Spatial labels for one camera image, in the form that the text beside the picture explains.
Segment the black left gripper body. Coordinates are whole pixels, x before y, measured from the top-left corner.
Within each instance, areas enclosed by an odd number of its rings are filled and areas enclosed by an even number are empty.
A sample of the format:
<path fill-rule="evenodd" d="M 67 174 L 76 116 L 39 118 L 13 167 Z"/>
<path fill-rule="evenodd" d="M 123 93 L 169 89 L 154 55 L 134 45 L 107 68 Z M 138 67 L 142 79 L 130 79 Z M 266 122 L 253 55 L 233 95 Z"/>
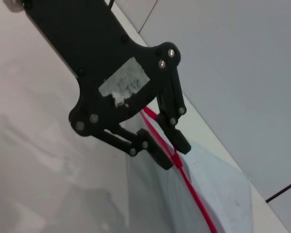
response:
<path fill-rule="evenodd" d="M 170 42 L 139 45 L 103 0 L 23 4 L 28 18 L 77 79 L 80 97 L 69 121 L 81 136 L 114 131 L 179 80 L 177 47 Z"/>

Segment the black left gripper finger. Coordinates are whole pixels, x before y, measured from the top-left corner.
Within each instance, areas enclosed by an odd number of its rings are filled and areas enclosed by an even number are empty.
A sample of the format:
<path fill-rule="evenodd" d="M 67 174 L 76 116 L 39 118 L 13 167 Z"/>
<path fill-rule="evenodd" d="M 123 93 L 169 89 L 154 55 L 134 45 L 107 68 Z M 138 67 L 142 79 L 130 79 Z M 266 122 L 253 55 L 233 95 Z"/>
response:
<path fill-rule="evenodd" d="M 175 149 L 187 154 L 191 150 L 191 145 L 182 132 L 176 129 L 179 118 L 187 112 L 177 69 L 172 71 L 166 85 L 157 96 L 157 102 L 160 113 L 156 121 Z"/>
<path fill-rule="evenodd" d="M 101 140 L 131 157 L 136 156 L 142 150 L 146 150 L 152 159 L 165 170 L 169 170 L 174 165 L 149 131 L 145 129 L 132 133 L 121 126 L 117 126 L 110 133 L 102 131 Z"/>

